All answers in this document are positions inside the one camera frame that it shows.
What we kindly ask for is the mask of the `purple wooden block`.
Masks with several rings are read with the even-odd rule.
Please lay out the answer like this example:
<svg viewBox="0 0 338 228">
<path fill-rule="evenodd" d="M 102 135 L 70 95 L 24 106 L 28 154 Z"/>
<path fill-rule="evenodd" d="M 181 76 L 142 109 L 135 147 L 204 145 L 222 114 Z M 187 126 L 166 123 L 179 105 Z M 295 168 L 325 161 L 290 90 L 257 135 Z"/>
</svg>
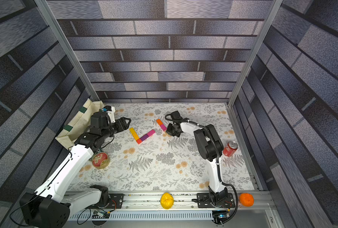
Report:
<svg viewBox="0 0 338 228">
<path fill-rule="evenodd" d="M 142 137 L 140 138 L 140 140 L 143 142 L 143 141 L 145 141 L 147 138 L 149 138 L 149 136 L 148 136 L 148 135 L 144 135 L 144 136 L 142 136 Z"/>
</svg>

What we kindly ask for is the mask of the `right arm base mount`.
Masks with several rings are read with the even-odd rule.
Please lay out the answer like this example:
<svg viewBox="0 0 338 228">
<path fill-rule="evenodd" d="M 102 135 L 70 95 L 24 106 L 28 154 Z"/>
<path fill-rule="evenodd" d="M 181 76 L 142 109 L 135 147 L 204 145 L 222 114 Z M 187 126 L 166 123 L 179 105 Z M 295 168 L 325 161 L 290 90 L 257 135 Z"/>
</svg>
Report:
<svg viewBox="0 0 338 228">
<path fill-rule="evenodd" d="M 221 199 L 219 203 L 215 204 L 210 199 L 209 193 L 198 193 L 196 195 L 195 202 L 200 209 L 212 209 L 212 208 L 235 208 L 236 202 L 232 193 L 228 193 L 227 197 Z"/>
</svg>

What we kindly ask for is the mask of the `orange wooden block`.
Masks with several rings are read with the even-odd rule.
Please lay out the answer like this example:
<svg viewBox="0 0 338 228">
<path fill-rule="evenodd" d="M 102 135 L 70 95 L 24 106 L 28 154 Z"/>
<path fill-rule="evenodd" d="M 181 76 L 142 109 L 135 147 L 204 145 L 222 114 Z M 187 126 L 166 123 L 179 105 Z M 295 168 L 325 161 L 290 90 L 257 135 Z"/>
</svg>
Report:
<svg viewBox="0 0 338 228">
<path fill-rule="evenodd" d="M 159 124 L 159 125 L 163 125 L 162 121 L 160 119 L 157 119 L 156 122 Z"/>
</svg>

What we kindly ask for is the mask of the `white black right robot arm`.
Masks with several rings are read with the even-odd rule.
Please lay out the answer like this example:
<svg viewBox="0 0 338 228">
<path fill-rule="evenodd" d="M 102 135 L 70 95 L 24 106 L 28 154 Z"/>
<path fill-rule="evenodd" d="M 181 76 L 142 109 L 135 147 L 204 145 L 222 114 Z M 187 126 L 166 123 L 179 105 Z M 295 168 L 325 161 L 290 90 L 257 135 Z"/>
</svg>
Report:
<svg viewBox="0 0 338 228">
<path fill-rule="evenodd" d="M 170 121 L 166 133 L 180 137 L 182 133 L 194 136 L 200 156 L 206 160 L 209 173 L 209 199 L 215 207 L 222 205 L 227 198 L 228 189 L 223 182 L 221 157 L 224 145 L 212 124 L 197 124 L 188 118 L 183 118 L 178 111 L 165 115 Z"/>
</svg>

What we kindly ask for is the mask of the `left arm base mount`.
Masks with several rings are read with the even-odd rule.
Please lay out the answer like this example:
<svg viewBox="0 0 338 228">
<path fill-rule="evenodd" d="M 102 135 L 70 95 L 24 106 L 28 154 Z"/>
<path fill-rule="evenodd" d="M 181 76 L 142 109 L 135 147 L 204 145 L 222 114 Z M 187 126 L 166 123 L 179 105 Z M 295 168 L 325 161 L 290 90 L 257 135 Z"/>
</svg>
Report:
<svg viewBox="0 0 338 228">
<path fill-rule="evenodd" d="M 117 210 L 122 208 L 124 194 L 110 194 L 108 203 L 102 208 L 103 210 Z"/>
</svg>

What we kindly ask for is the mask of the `yellow wooden block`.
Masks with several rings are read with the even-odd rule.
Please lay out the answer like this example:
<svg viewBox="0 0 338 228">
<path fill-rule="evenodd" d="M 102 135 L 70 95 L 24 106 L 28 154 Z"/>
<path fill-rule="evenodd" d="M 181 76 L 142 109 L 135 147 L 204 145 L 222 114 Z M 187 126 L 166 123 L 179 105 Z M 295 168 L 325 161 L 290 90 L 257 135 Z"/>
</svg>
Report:
<svg viewBox="0 0 338 228">
<path fill-rule="evenodd" d="M 130 130 L 130 132 L 131 132 L 131 134 L 132 134 L 133 136 L 135 136 L 135 135 L 136 135 L 136 132 L 134 131 L 134 129 L 133 129 L 133 128 L 130 128 L 129 130 Z"/>
</svg>

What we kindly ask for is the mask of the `pink wooden block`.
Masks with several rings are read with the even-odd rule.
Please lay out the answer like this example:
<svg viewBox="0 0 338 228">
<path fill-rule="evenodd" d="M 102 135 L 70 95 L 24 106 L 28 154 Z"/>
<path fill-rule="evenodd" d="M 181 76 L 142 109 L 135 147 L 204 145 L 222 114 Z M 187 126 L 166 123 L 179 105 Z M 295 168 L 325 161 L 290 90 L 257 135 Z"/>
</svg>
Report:
<svg viewBox="0 0 338 228">
<path fill-rule="evenodd" d="M 163 125 L 163 124 L 160 125 L 160 128 L 161 128 L 164 132 L 167 130 L 166 126 Z"/>
</svg>

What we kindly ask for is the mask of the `orange-yellow wooden block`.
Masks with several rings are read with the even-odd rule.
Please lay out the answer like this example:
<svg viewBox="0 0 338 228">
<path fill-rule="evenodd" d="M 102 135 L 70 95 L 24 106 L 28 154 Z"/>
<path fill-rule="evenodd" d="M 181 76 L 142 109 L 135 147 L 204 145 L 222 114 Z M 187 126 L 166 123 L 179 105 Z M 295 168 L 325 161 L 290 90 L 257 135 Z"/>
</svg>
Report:
<svg viewBox="0 0 338 228">
<path fill-rule="evenodd" d="M 136 141 L 140 139 L 136 133 L 133 133 L 132 135 Z"/>
</svg>

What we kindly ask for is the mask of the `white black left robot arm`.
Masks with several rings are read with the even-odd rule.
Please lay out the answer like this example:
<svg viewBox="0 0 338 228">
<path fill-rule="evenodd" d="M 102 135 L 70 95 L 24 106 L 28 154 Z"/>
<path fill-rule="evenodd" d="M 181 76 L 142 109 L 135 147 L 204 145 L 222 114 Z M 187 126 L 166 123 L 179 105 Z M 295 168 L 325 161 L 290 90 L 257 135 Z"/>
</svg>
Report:
<svg viewBox="0 0 338 228">
<path fill-rule="evenodd" d="M 90 207 L 103 209 L 111 203 L 106 187 L 92 185 L 88 190 L 71 197 L 65 193 L 84 164 L 91 159 L 107 138 L 129 129 L 131 119 L 115 119 L 115 109 L 105 106 L 91 116 L 90 127 L 82 133 L 53 174 L 34 193 L 20 199 L 25 226 L 61 228 L 69 216 Z"/>
</svg>

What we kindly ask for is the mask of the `magenta wooden block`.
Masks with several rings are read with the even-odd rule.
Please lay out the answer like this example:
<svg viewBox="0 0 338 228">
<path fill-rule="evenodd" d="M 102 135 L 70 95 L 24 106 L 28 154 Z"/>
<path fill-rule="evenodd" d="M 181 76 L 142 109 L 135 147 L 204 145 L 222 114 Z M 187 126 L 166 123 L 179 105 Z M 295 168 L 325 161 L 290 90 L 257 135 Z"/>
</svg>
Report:
<svg viewBox="0 0 338 228">
<path fill-rule="evenodd" d="M 155 133 L 155 130 L 151 130 L 151 131 L 149 131 L 149 132 L 147 133 L 147 135 L 150 137 L 150 136 L 152 136 L 154 133 Z"/>
</svg>

